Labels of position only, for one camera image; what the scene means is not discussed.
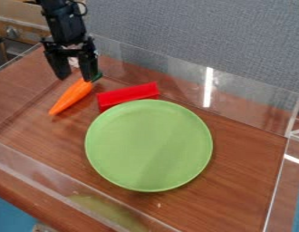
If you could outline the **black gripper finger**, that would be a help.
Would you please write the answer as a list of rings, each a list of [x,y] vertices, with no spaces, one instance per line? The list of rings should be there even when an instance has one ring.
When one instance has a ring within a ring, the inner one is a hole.
[[[86,82],[94,82],[98,78],[97,55],[93,52],[78,52],[80,70]]]
[[[45,58],[60,80],[64,80],[72,73],[68,57],[58,53],[45,53]]]

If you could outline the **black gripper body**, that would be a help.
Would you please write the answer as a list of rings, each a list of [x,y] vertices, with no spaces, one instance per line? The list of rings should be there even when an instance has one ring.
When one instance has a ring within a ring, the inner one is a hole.
[[[92,36],[86,36],[82,40],[73,44],[62,44],[53,40],[52,37],[44,37],[41,44],[45,48],[44,54],[48,60],[65,59],[69,57],[88,59],[97,58],[97,48]]]

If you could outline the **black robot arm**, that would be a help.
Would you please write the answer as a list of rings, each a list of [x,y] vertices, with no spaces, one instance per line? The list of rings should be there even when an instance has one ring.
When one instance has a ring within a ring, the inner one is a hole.
[[[86,34],[84,16],[76,0],[36,0],[41,6],[50,38],[42,38],[44,54],[56,76],[64,80],[72,74],[69,58],[78,60],[85,82],[94,82],[101,77],[97,68],[97,48],[94,39]]]

